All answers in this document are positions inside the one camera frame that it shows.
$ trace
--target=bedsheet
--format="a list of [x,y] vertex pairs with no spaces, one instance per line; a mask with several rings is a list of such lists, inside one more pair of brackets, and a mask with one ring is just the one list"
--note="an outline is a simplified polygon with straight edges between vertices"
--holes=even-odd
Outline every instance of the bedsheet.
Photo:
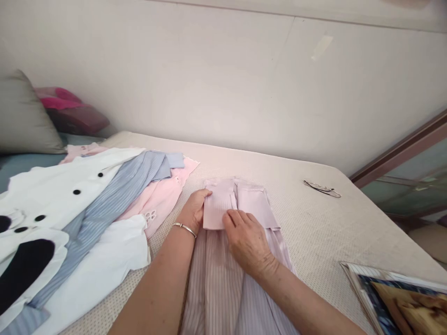
[[[298,277],[368,334],[374,330],[340,261],[447,282],[447,272],[334,167],[125,131],[102,145],[183,152],[201,162],[174,210],[149,240],[152,257],[189,195],[202,188],[205,179],[236,176],[267,189]],[[315,191],[303,180],[334,188],[342,197]],[[145,271],[130,272],[115,291],[63,334],[106,334]]]

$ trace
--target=silver bangle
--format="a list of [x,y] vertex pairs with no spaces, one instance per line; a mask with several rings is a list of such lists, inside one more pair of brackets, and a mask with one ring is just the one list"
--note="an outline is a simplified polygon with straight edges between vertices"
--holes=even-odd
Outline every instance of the silver bangle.
[[191,234],[194,235],[194,238],[197,238],[197,235],[192,231],[192,229],[189,228],[189,227],[187,227],[187,226],[185,226],[184,224],[181,224],[181,223],[176,222],[176,223],[174,223],[174,226],[179,226],[179,227],[181,227],[181,228],[185,228],[185,229],[188,230]]

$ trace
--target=eyeglasses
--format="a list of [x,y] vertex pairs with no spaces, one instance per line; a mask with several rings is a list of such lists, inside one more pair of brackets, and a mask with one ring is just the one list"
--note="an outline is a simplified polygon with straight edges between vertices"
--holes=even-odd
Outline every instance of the eyeglasses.
[[341,198],[341,194],[335,192],[333,188],[327,188],[326,186],[321,186],[319,184],[311,183],[311,182],[308,182],[308,181],[303,181],[303,182],[304,182],[305,185],[307,185],[307,186],[309,186],[309,187],[311,187],[311,188],[313,188],[313,189],[315,189],[317,191],[320,191],[323,194],[330,195],[330,196],[332,196],[334,198]]

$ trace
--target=wall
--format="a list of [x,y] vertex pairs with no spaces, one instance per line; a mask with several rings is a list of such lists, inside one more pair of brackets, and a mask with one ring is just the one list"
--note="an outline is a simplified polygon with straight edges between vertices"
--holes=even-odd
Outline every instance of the wall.
[[445,0],[158,0],[380,27],[447,32]]
[[447,107],[440,33],[142,0],[3,0],[0,39],[2,70],[72,90],[119,130],[347,175]]

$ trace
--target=tape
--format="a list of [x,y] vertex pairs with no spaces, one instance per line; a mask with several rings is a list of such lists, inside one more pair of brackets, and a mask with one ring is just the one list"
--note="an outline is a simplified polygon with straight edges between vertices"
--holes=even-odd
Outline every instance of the tape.
[[323,37],[320,39],[320,42],[318,42],[317,46],[313,50],[312,60],[317,61],[318,58],[321,57],[322,54],[325,53],[328,46],[331,44],[332,40],[334,38],[332,36],[323,35]]

